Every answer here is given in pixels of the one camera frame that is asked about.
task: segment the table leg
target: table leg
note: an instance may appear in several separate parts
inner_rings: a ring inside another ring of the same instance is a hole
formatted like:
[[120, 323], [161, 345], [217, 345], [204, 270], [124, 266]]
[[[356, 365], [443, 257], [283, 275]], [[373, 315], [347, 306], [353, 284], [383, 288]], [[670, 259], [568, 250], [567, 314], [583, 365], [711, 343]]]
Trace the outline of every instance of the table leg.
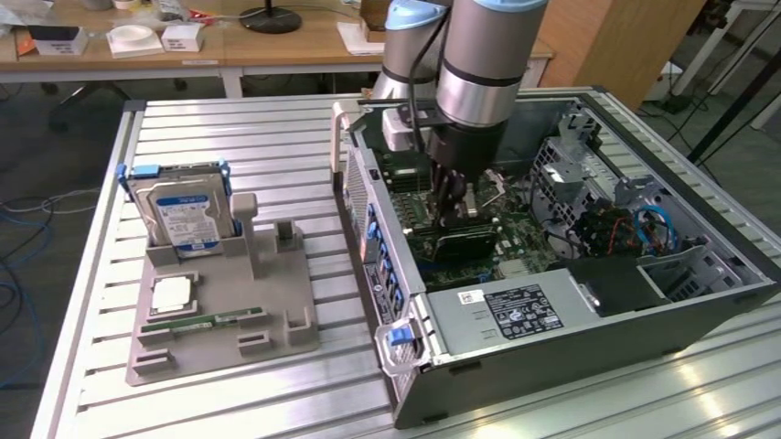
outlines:
[[726, 84], [727, 80], [730, 80], [730, 76], [737, 70], [737, 66], [743, 62], [745, 54], [750, 52], [751, 49], [757, 46], [757, 43], [759, 43], [759, 35], [765, 31], [767, 26], [773, 24], [773, 21], [775, 20], [778, 14], [781, 14], [781, 9], [767, 14], [759, 25], [754, 28], [754, 31], [745, 39], [745, 44], [741, 46], [741, 49], [731, 57], [730, 63], [726, 65], [720, 73], [718, 73], [718, 78], [714, 81], [712, 85], [710, 86], [710, 89], [707, 89], [707, 92], [710, 94], [718, 94], [720, 92], [723, 84]]
[[712, 34], [710, 34], [710, 38], [707, 39], [707, 41], [704, 41], [704, 44], [702, 44], [702, 48], [699, 49], [699, 52], [696, 52], [694, 60], [691, 61], [688, 67], [683, 71], [680, 78], [678, 78], [678, 81], [674, 83], [672, 96], [679, 96], [683, 93], [683, 90], [686, 89], [688, 83], [694, 79], [696, 71], [699, 71], [699, 68], [707, 61], [707, 58], [710, 57], [712, 50], [716, 48], [718, 41], [720, 41], [720, 39], [723, 38], [723, 34], [726, 34], [727, 30], [730, 30], [731, 24], [734, 23], [735, 18], [741, 15], [741, 12], [743, 12], [743, 8], [737, 4], [731, 4], [730, 10], [727, 11], [726, 14], [727, 24], [724, 25], [723, 29], [716, 28], [712, 31]]
[[224, 96], [228, 99], [243, 98], [240, 67], [225, 67], [220, 69], [221, 85], [224, 87]]
[[770, 105], [767, 105], [767, 107], [754, 118], [754, 121], [751, 122], [751, 128], [761, 130], [761, 127], [765, 126], [767, 120], [773, 117], [778, 110], [781, 110], [781, 93], [775, 96], [775, 99], [773, 99]]

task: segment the desk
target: desk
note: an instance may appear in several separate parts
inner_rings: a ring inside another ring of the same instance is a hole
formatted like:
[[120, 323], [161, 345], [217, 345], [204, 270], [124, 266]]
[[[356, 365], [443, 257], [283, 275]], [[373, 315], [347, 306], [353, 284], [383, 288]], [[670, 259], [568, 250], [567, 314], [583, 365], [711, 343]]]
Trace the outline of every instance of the desk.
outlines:
[[[735, 221], [734, 200], [614, 98], [590, 93]], [[431, 425], [391, 428], [328, 170], [331, 107], [356, 98], [148, 102], [144, 110], [122, 114], [32, 437], [639, 439], [759, 430], [762, 437], [781, 437], [781, 297], [671, 356]], [[610, 136], [603, 130], [602, 153], [630, 176], [636, 161]], [[124, 201], [114, 166], [186, 164], [209, 155], [231, 162], [233, 190], [257, 194], [255, 228], [269, 228], [277, 219], [293, 219], [301, 228], [321, 345], [295, 357], [129, 387], [124, 367], [146, 230]], [[763, 226], [747, 221], [735, 227], [767, 256], [781, 256], [781, 244], [757, 232]]]
[[[356, 15], [356, 11], [340, 5], [337, 0], [309, 0], [307, 3]], [[185, 4], [215, 15], [235, 16], [256, 6], [259, 0], [188, 0]], [[285, 4], [299, 5], [300, 2], [275, 2], [275, 5]], [[380, 70], [381, 57], [355, 57], [344, 49], [335, 24], [351, 21], [349, 18], [331, 11], [292, 9], [304, 19], [301, 28], [295, 32], [257, 34], [233, 20], [223, 21], [205, 27], [204, 48], [197, 53], [165, 52], [146, 57], [113, 59], [106, 41], [92, 38], [81, 57], [41, 57], [33, 53], [17, 58], [16, 36], [0, 38], [0, 83], [220, 77], [225, 96], [240, 98], [240, 78], [244, 75]], [[53, 11], [65, 24], [84, 26], [97, 33], [110, 29], [110, 20], [130, 15], [116, 9], [86, 11], [78, 0], [58, 0]], [[550, 47], [538, 41], [523, 87], [536, 86], [551, 57]]]

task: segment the gray holder tray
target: gray holder tray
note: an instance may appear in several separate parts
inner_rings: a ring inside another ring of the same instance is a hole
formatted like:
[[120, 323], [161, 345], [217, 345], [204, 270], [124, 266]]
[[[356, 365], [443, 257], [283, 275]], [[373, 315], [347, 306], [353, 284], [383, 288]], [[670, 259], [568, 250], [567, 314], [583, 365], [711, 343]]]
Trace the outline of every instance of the gray holder tray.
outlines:
[[[255, 232], [253, 194], [232, 198], [232, 214], [241, 236], [220, 241], [220, 254], [180, 260], [172, 246], [148, 247], [134, 312], [126, 382], [136, 386], [228, 368], [319, 347], [304, 240], [291, 221]], [[190, 306], [150, 313], [152, 288], [166, 277], [192, 282]], [[149, 324], [260, 308], [223, 327], [176, 332], [170, 328], [141, 333]]]

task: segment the white label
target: white label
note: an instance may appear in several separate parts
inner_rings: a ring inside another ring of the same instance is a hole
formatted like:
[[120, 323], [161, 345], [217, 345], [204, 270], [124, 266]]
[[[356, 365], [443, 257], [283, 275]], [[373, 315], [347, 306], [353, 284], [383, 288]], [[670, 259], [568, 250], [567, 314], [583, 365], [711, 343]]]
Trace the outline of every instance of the white label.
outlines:
[[216, 66], [220, 64], [215, 59], [184, 59], [181, 61], [182, 66]]
[[208, 197], [194, 195], [158, 198], [156, 204], [170, 243], [176, 247], [189, 247], [184, 250], [213, 247], [220, 240], [220, 234], [216, 221], [205, 214]]
[[483, 297], [483, 290], [459, 292], [459, 300], [461, 301], [461, 305], [470, 305], [476, 302], [484, 302], [486, 298]]

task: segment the white object on desk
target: white object on desk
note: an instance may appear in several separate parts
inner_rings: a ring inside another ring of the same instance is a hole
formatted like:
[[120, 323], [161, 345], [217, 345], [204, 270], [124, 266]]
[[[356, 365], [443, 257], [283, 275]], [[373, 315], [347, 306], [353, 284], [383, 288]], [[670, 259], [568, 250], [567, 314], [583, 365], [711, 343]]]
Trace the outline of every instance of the white object on desk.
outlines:
[[385, 43], [369, 43], [363, 36], [361, 25], [352, 23], [336, 23], [336, 30], [341, 36], [341, 42], [351, 55], [381, 55]]
[[86, 48], [88, 40], [86, 31], [82, 27], [78, 28], [73, 39], [33, 39], [37, 53], [44, 56], [80, 56]]
[[162, 47], [168, 52], [198, 52], [204, 43], [204, 25], [173, 25], [162, 32]]
[[162, 44], [154, 32], [144, 26], [120, 26], [106, 33], [110, 56], [114, 59], [142, 57], [162, 53]]

